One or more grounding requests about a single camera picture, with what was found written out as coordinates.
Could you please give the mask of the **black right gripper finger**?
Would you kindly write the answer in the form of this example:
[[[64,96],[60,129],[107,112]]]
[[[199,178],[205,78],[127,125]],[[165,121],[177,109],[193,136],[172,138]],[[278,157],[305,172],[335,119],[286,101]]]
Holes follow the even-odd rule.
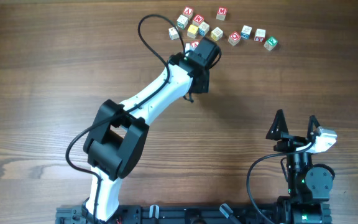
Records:
[[[266,139],[269,140],[281,140],[288,138],[288,127],[285,121],[285,116],[282,109],[279,109],[276,112],[275,118],[273,120],[273,123],[268,130],[268,133],[266,135]]]
[[[314,135],[314,130],[316,128],[320,127],[320,124],[316,118],[315,115],[311,115],[309,118],[309,122],[308,122],[308,129],[307,129],[307,140],[312,141],[313,140],[313,135]]]

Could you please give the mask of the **red A letter block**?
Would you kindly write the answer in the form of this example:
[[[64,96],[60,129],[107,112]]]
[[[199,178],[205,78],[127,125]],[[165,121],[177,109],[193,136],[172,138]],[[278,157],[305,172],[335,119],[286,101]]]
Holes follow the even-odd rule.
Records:
[[[199,41],[192,41],[191,43],[190,43],[190,49],[191,50],[194,50],[195,48],[197,48],[197,46],[199,45]]]

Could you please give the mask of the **yellow edged B block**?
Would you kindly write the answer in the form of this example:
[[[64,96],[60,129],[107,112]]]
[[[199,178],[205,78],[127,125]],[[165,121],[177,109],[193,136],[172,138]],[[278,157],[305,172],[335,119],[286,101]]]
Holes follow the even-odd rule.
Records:
[[[219,27],[216,27],[211,31],[211,38],[214,41],[218,41],[219,39],[222,38],[222,36],[223,36],[223,30],[220,29]]]

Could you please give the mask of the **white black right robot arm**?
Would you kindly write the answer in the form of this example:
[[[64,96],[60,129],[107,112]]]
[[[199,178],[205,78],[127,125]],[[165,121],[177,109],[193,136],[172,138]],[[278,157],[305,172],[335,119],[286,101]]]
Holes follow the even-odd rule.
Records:
[[[307,136],[289,134],[283,110],[276,112],[273,123],[266,135],[277,145],[274,151],[285,154],[289,196],[280,196],[275,203],[272,221],[274,223],[315,223],[333,222],[327,202],[333,187],[335,173],[325,164],[313,164],[312,155],[326,152],[336,143],[337,134],[322,127],[315,116],[310,116]]]

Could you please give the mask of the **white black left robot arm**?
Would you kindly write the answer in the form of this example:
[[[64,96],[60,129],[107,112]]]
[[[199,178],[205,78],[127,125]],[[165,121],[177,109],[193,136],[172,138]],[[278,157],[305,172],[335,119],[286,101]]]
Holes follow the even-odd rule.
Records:
[[[99,107],[83,146],[95,173],[83,204],[88,221],[106,223],[115,214],[122,181],[138,163],[151,123],[177,99],[208,92],[209,70],[220,57],[219,46],[204,37],[195,49],[172,55],[163,72],[138,94]]]

